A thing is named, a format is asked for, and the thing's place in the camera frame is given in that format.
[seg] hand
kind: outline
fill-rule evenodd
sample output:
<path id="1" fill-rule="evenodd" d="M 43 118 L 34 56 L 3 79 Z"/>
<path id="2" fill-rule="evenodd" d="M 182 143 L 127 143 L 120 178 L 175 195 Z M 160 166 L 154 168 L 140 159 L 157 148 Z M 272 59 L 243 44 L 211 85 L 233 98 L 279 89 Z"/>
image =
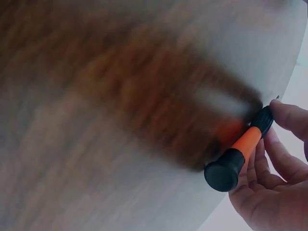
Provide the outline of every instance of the hand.
<path id="1" fill-rule="evenodd" d="M 307 141 L 307 158 L 308 111 L 278 101 L 270 107 L 278 125 Z M 270 173 L 265 150 L 282 178 Z M 308 165 L 288 153 L 272 128 L 243 167 L 238 186 L 229 197 L 253 230 L 308 230 Z"/>

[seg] white surface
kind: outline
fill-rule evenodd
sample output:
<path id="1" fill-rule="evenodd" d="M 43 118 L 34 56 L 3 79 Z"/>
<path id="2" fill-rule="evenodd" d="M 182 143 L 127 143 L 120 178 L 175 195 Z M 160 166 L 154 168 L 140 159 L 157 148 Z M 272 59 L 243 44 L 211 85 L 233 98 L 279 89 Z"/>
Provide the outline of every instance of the white surface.
<path id="1" fill-rule="evenodd" d="M 308 27 L 304 37 L 304 42 L 299 54 L 297 65 L 295 66 L 290 83 L 282 99 L 284 103 L 296 104 L 302 108 L 308 109 Z M 303 161 L 306 161 L 304 155 L 303 142 L 297 139 L 291 132 L 288 132 L 278 125 L 274 128 L 284 145 L 290 153 Z M 206 222 L 200 227 L 199 231 L 251 231 L 250 227 L 235 212 L 229 197 L 226 195 L 218 207 L 208 217 Z"/>

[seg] orange handle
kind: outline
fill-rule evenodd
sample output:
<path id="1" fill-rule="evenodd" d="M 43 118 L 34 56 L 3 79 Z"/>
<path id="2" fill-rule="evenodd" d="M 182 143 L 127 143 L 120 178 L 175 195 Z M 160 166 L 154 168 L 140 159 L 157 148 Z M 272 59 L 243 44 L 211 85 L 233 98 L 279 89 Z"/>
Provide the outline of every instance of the orange handle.
<path id="1" fill-rule="evenodd" d="M 249 160 L 261 137 L 262 133 L 260 129 L 251 127 L 231 148 L 239 150 L 243 154 L 246 162 Z"/>

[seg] wooden surface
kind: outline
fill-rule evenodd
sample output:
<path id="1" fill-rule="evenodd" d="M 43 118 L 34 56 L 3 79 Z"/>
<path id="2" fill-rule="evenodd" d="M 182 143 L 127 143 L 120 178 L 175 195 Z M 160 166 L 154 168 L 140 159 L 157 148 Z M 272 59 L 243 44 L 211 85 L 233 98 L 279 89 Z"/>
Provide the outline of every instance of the wooden surface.
<path id="1" fill-rule="evenodd" d="M 306 20 L 299 0 L 2 0 L 0 230 L 196 230 L 223 196 L 204 162 L 283 94 Z"/>

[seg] screwdriver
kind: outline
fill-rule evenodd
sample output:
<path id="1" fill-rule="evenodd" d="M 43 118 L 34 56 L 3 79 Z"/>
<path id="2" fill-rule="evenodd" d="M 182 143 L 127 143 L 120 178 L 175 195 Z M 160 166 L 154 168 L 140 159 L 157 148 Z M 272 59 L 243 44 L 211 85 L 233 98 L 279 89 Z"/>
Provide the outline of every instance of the screwdriver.
<path id="1" fill-rule="evenodd" d="M 237 186 L 242 167 L 249 160 L 260 139 L 267 134 L 273 121 L 270 107 L 264 107 L 250 123 L 244 135 L 218 160 L 205 167 L 205 180 L 213 189 L 229 192 Z"/>

